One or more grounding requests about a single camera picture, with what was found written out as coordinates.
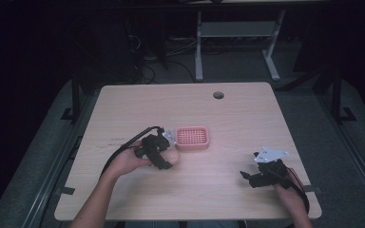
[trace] hand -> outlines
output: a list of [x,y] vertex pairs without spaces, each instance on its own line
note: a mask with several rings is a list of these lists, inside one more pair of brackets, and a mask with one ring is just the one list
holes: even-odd
[[109,175],[112,179],[118,179],[122,175],[134,171],[138,167],[150,165],[150,160],[140,159],[135,156],[135,150],[139,149],[141,145],[141,141],[136,141],[130,145],[129,148],[121,152],[111,162],[103,175]]
[[[293,182],[299,189],[303,189],[303,184],[298,178],[295,170],[289,168],[286,178]],[[274,184],[274,188],[277,191],[278,197],[282,204],[286,207],[290,214],[296,213],[298,210],[306,210],[302,198],[298,195],[295,189],[289,187],[284,189],[280,184]]]

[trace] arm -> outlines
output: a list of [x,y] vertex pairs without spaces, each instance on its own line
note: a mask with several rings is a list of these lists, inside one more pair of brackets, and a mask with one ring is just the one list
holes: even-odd
[[[131,146],[137,148],[140,145],[141,142],[135,142]],[[70,224],[70,227],[103,227],[106,221],[106,211],[117,179],[140,166],[149,164],[151,164],[149,160],[137,158],[132,148],[128,148],[120,153],[100,177],[93,192]]]
[[[299,182],[297,174],[292,168],[290,168],[287,174],[287,178],[298,187],[302,186],[302,183]],[[292,217],[295,227],[312,228],[313,224],[311,223],[307,215],[303,200],[295,191],[295,189],[284,189],[282,186],[280,186],[280,184],[274,184],[274,188],[277,191],[281,203],[284,205],[284,207],[287,209],[290,216]]]

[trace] hole in table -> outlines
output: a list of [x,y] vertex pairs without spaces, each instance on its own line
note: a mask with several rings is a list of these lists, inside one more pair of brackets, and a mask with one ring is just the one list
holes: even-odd
[[218,99],[218,100],[220,100],[220,99],[222,99],[224,97],[224,93],[222,93],[222,92],[214,92],[213,93],[213,97],[216,98],[216,99]]

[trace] pink basket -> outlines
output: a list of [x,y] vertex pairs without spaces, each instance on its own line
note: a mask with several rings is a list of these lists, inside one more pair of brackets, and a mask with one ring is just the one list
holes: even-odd
[[202,150],[209,146],[209,135],[204,126],[188,126],[176,129],[178,150]]

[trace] wooden table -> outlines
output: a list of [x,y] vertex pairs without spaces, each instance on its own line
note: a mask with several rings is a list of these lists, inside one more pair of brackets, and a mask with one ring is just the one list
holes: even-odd
[[[224,98],[213,94],[222,92]],[[181,152],[168,170],[141,167],[121,177],[106,219],[288,218],[272,186],[252,188],[240,171],[257,174],[254,152],[263,146],[289,151],[283,162],[310,181],[271,87],[266,83],[116,85],[102,89],[55,211],[72,220],[93,190],[106,160],[149,126],[164,129],[203,125],[206,150]],[[320,217],[314,192],[310,218]]]

